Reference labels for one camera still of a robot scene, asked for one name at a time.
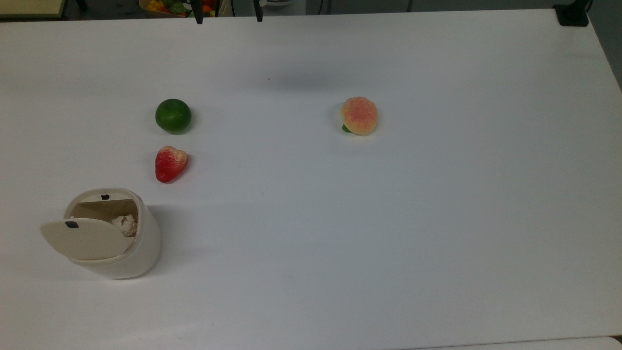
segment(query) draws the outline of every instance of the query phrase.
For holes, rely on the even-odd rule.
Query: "lime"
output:
[[[191,119],[190,107],[176,98],[163,101],[155,110],[155,122],[164,131],[172,134],[179,134],[186,130]]]

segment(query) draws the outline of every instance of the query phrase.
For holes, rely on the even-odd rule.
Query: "white table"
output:
[[[527,341],[523,343],[455,346],[421,350],[620,350],[622,346],[613,338],[564,339]]]
[[[8,349],[403,349],[622,333],[622,95],[553,10],[0,24]],[[370,136],[338,109],[363,95]],[[195,115],[183,136],[159,102]],[[191,154],[172,184],[157,150]],[[39,225],[125,187],[159,263]]]

